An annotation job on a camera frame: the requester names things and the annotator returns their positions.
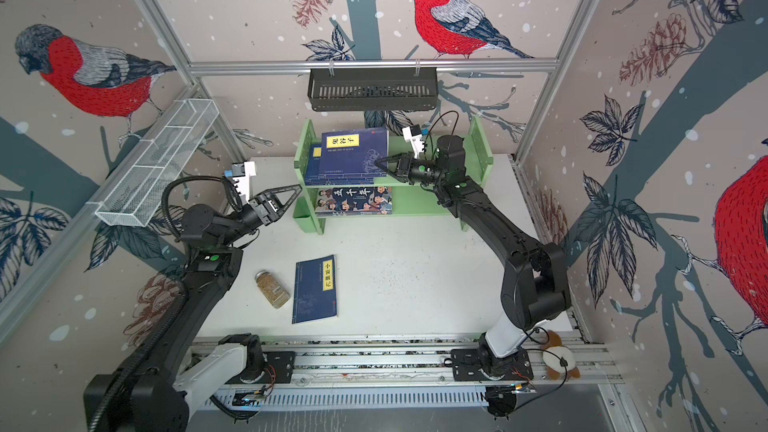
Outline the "blue book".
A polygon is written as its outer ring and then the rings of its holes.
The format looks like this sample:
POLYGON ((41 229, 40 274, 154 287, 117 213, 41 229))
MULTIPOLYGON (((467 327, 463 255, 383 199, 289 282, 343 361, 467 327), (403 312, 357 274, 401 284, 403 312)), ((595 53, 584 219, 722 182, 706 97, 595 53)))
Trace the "blue book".
POLYGON ((298 262, 295 268, 292 323, 336 317, 336 257, 298 262))
POLYGON ((309 187, 319 186, 360 186, 372 185, 377 177, 384 177, 385 173, 375 167, 373 173, 368 174, 336 174, 332 176, 322 176, 320 174, 320 162, 322 156, 322 147, 320 144, 313 144, 310 148, 309 159, 304 172, 304 183, 309 187))
POLYGON ((326 132, 321 138, 319 175, 329 178, 383 177, 376 162, 388 156, 389 132, 385 127, 326 132))

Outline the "colourful illustrated large book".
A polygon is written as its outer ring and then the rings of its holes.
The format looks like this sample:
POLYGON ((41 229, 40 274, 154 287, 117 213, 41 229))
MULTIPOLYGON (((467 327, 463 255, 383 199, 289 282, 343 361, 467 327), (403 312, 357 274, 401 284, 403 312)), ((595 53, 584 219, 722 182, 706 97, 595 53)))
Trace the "colourful illustrated large book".
POLYGON ((389 215, 392 201, 391 187, 339 187, 319 189, 312 205, 318 217, 389 215))

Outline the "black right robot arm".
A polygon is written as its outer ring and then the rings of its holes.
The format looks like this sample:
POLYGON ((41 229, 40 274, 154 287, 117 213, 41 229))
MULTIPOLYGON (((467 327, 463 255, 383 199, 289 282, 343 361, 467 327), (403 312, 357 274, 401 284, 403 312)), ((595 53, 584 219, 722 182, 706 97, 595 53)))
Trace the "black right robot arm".
POLYGON ((479 341, 479 355, 494 366, 517 353, 537 325, 571 307, 570 287, 562 247, 540 242, 508 219, 469 175, 465 161, 464 139, 443 135, 430 159, 405 152, 380 158, 375 165, 401 183, 427 187, 503 266, 503 315, 479 341))

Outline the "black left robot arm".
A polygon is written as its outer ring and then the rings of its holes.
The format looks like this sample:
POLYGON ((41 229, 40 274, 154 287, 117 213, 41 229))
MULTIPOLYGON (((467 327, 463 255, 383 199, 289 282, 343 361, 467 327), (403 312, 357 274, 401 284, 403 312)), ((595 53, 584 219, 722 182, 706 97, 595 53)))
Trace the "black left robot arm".
POLYGON ((178 294, 139 348, 113 373, 95 376, 86 387, 89 430, 183 431, 206 401, 223 405, 215 394, 228 380, 245 375, 275 383, 276 372, 255 334, 226 336, 206 358, 182 368, 202 325, 239 275, 244 249, 238 240, 278 222, 302 193, 301 185, 293 184, 242 201, 230 179, 218 181, 231 205, 229 214, 196 204, 175 220, 169 196, 184 181, 176 179, 163 191, 161 211, 186 253, 178 294))

